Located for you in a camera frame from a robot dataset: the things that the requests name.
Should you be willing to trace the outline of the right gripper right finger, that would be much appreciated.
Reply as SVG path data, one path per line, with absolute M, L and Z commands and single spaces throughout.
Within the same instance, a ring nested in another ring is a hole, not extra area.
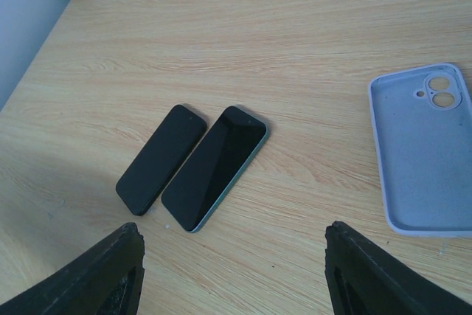
M 325 276 L 335 314 L 470 314 L 440 288 L 342 221 L 326 228 Z

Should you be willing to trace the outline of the teal phone black screen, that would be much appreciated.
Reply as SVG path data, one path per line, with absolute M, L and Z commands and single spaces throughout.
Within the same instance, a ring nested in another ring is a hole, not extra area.
M 183 230 L 201 229 L 268 135 L 268 125 L 241 108 L 222 112 L 162 193 L 162 204 Z

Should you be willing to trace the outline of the lilac phone case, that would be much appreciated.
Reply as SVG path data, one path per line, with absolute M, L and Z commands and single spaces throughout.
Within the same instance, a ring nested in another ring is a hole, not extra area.
M 408 236 L 471 236 L 471 98 L 451 63 L 368 86 L 386 221 Z

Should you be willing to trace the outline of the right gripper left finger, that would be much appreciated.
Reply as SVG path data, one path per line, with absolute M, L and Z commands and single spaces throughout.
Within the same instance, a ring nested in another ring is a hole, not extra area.
M 144 255 L 137 225 L 123 224 L 59 271 L 1 304 L 1 313 L 136 314 Z

